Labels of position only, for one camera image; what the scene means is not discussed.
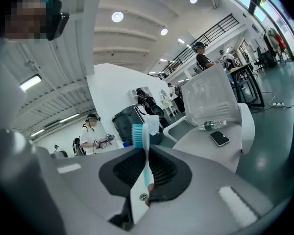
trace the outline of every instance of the black shirt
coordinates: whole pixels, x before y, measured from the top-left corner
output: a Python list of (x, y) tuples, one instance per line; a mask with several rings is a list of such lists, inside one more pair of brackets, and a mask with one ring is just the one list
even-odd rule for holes
[(207, 58), (205, 55), (203, 54), (197, 54), (196, 56), (196, 60), (197, 60), (197, 64), (200, 66), (200, 68), (202, 70), (205, 70), (207, 67), (206, 67), (206, 64), (207, 63), (211, 63), (211, 61), (209, 60), (209, 58)]

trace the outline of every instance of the power strip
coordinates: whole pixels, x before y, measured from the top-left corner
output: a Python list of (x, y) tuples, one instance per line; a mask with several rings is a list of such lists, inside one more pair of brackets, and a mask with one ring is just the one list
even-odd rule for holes
[(272, 106), (273, 107), (283, 107), (284, 106), (284, 103), (282, 103), (282, 102), (280, 102), (280, 103), (276, 102), (276, 103), (273, 103)]

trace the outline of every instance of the person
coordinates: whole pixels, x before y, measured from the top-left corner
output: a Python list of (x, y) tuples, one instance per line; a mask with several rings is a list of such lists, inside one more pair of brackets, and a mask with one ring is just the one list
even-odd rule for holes
[(197, 53), (196, 60), (197, 65), (204, 71), (205, 69), (212, 67), (214, 64), (204, 55), (205, 45), (202, 42), (197, 42), (194, 46), (194, 50)]
[(228, 63), (228, 67), (226, 67), (228, 70), (231, 70), (232, 68), (235, 68), (234, 66), (234, 59), (235, 57), (230, 53), (225, 53), (223, 49), (219, 51), (221, 55), (221, 60), (223, 60), (223, 63)]
[(79, 145), (84, 149), (86, 155), (98, 153), (96, 152), (97, 145), (94, 143), (94, 141), (97, 140), (94, 131), (94, 127), (96, 127), (97, 121), (98, 118), (95, 114), (88, 114), (81, 129)]
[(176, 106), (178, 107), (178, 110), (183, 113), (185, 112), (185, 108), (184, 108), (184, 101), (181, 98), (180, 94), (177, 94), (177, 86), (172, 85), (171, 83), (168, 83), (168, 87), (170, 89), (170, 96), (173, 98), (174, 102), (176, 103)]

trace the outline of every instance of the screw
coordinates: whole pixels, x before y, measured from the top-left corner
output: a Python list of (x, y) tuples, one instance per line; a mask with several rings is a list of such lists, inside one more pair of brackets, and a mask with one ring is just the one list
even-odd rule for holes
[(139, 200), (140, 201), (145, 201), (148, 198), (148, 194), (147, 193), (143, 193), (139, 196)]

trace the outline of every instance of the black railing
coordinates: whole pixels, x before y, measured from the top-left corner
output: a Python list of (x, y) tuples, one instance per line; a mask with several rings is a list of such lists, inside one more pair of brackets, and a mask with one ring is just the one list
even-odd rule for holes
[(193, 46), (196, 42), (202, 42), (203, 44), (209, 45), (219, 36), (238, 25), (239, 22), (233, 17), (232, 14), (223, 18), (216, 25), (207, 30), (204, 34), (198, 37), (195, 41), (189, 44), (189, 47), (185, 48), (176, 58), (172, 60), (172, 62), (168, 63), (168, 65), (162, 70), (159, 74), (160, 79), (167, 78), (171, 73), (173, 73), (180, 65), (184, 64), (187, 60), (195, 55), (195, 51), (193, 50)]

